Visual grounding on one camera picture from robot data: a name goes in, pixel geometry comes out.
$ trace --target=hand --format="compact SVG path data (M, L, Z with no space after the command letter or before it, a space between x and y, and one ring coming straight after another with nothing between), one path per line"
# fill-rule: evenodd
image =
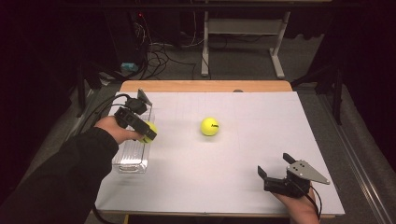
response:
M289 211L291 223L319 224L315 206L305 196L295 199L277 193L273 193L273 195L285 204ZM315 200L315 195L311 188L309 189L308 195Z
M121 128L116 122L116 118L114 118L114 116L108 116L100 119L96 122L94 127L101 128L108 132L113 136L118 144L121 144L126 140L138 140L143 138L143 135L140 133Z

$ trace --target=black sleeve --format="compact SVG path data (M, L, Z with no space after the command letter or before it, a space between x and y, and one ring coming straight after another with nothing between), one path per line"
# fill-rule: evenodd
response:
M0 223L84 223L118 149L99 128L69 139L1 205Z

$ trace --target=gray floor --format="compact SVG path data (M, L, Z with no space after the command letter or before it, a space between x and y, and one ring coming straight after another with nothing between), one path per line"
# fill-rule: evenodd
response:
M254 39L242 36L238 38ZM179 63L168 61L166 68L151 79L276 79L268 54L268 48L271 48L275 41L273 37L264 37L258 41L249 42L233 38L227 40L226 48L221 49L225 46L224 39L222 37L210 38L210 47L212 47L209 54L210 77L200 76L202 46L182 49L166 47L167 55ZM320 41L320 37L304 40L300 36L283 41L279 58L287 81L293 81L306 73ZM150 61L152 65L160 62L155 60L154 54L151 54L151 58L153 59ZM316 95L314 87L315 83L303 84L294 90L300 96L305 114L346 210L344 216L323 219L321 223L393 223L392 220L396 220L395 214L391 212L396 211L396 175L368 133L350 99L347 88L343 88L341 107L343 124L337 125L330 115L329 100L332 96L330 94ZM120 84L111 83L99 91L89 91L87 95L90 104L86 114L107 96L114 95L119 88ZM55 153L60 144L85 118L76 118L78 112L76 95L74 92L71 96L72 106L53 126L26 175L29 175L42 161ZM116 223L123 221L121 215L105 215L104 217ZM156 223L155 219L133 218L133 223ZM175 223L174 220L166 221L165 219L161 219L160 222ZM86 224L94 223L100 222L93 215L89 215ZM235 218L225 219L223 223L267 222L263 219Z

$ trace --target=clear plastic container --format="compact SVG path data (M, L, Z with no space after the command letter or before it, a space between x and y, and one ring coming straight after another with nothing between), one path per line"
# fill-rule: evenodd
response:
M153 114L147 112L139 116L142 120L154 123ZM120 144L119 151L114 156L113 169L121 174L143 174L149 163L149 148L151 144L128 140Z

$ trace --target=tennis ball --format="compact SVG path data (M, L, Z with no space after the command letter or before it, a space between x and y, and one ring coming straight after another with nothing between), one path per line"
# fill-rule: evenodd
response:
M150 129L152 131L154 131L155 133L157 132L157 127L155 127L154 123L152 123L150 121L145 121L145 122L148 124L148 126L150 127ZM139 139L139 142L147 144L147 143L152 142L152 140L149 139L147 136L144 136L142 139Z
M219 123L214 118L206 118L201 122L201 132L204 135L212 136L219 131Z

